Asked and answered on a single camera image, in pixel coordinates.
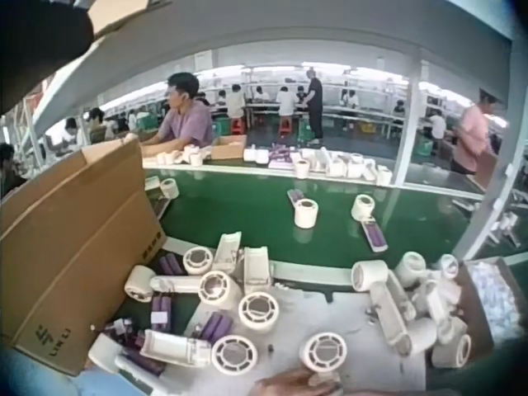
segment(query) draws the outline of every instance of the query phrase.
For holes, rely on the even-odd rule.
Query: white pillar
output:
[[[504,208],[515,182],[528,136],[528,37],[516,26],[511,42],[508,129],[497,165],[480,208],[474,213],[453,254],[471,260],[479,252]]]
[[[402,138],[399,142],[398,156],[394,165],[392,183],[401,186],[405,182],[411,155],[414,149],[416,129],[420,113],[420,78],[422,76],[422,60],[417,51],[411,58],[411,70],[409,74],[409,85],[407,103],[405,106],[405,122],[403,124]]]
[[[39,141],[36,138],[35,126],[33,126],[33,117],[31,116],[31,111],[25,98],[22,99],[22,103],[24,105],[24,114],[26,115],[27,131],[30,134],[31,144],[33,145],[33,153],[35,154],[37,165],[39,168],[41,168],[44,165],[44,159],[42,158],[42,154],[40,152]]]

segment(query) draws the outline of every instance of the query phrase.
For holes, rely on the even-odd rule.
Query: person in pink shirt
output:
[[[204,147],[213,141],[213,122],[209,107],[195,100],[200,89],[192,73],[175,73],[167,80],[168,105],[158,133],[140,144],[144,157],[183,150],[188,144]]]
[[[471,106],[460,120],[455,130],[458,138],[451,171],[463,175],[474,175],[477,172],[477,159],[488,146],[488,118],[493,114],[497,99],[481,92],[480,102]]]

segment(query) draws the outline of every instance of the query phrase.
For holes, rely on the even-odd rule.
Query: human hand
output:
[[[324,396],[338,388],[334,382],[309,386],[308,380],[314,375],[308,369],[287,371],[268,379],[258,381],[250,396]]]

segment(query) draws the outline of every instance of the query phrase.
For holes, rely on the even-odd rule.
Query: red stool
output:
[[[291,117],[281,117],[280,118],[280,128],[279,128],[280,136],[291,134],[292,130],[293,130],[293,123],[291,122]]]
[[[246,125],[242,118],[231,119],[231,134],[246,134]]]

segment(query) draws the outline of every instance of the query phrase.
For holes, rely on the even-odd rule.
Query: man in purple shirt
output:
[[[171,110],[165,115],[158,133],[141,144],[144,157],[183,150],[188,144],[204,147],[213,141],[209,107],[195,100],[200,88],[198,78],[192,73],[176,73],[168,78],[167,85]]]

